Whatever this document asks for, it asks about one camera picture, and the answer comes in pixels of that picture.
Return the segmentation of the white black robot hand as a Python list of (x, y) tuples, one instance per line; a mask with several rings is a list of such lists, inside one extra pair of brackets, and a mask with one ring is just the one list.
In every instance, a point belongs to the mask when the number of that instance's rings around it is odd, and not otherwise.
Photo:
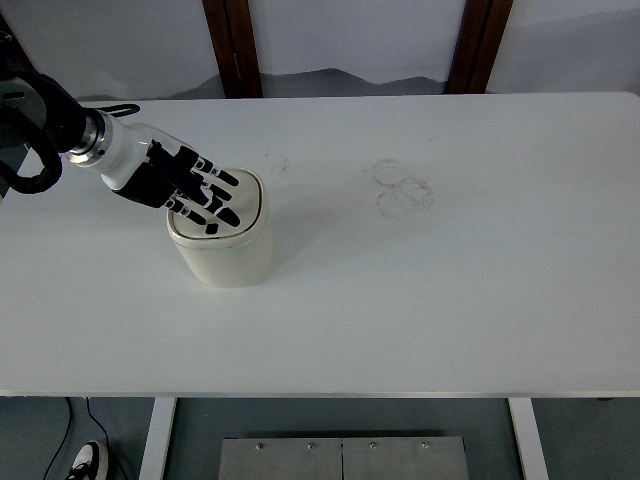
[(222, 225), (241, 224), (231, 207), (238, 178), (162, 130), (115, 119), (111, 126), (114, 142), (94, 168), (114, 193), (148, 207), (163, 207), (211, 235)]

